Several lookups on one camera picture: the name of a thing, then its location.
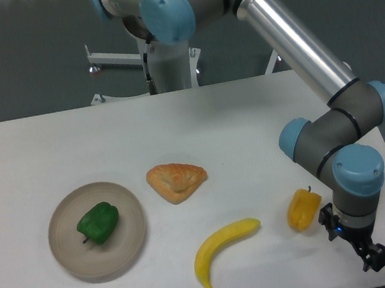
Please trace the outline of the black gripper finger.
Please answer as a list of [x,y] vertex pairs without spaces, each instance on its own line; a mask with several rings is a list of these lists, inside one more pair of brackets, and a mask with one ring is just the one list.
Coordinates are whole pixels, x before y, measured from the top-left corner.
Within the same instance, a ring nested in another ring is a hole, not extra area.
[[319,211],[318,222],[325,227],[329,241],[334,240],[338,236],[336,233],[337,224],[332,203],[328,203]]
[[363,243],[358,247],[358,255],[363,260],[363,271],[380,271],[385,267],[385,246],[380,243]]

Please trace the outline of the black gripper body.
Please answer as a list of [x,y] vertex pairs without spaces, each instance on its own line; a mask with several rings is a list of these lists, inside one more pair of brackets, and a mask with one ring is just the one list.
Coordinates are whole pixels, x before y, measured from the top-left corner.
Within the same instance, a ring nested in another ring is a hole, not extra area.
[[349,242],[355,250],[368,248],[372,243],[372,231],[374,222],[362,218],[340,217],[334,215],[331,222],[331,240],[336,237]]

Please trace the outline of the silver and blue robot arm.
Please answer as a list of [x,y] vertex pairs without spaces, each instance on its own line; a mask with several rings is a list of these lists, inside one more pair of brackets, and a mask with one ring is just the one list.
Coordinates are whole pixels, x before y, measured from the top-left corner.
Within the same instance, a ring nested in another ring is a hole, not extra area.
[[316,121],[290,121],[279,138],[282,152],[332,189],[319,223],[329,239],[350,243],[365,271],[385,266],[385,246],[371,239],[384,160],[358,142],[385,120],[385,84],[361,81],[280,0],[89,1],[100,19],[122,19],[139,39],[140,64],[153,95],[193,85],[188,41],[198,29],[227,13],[256,29],[329,106]]

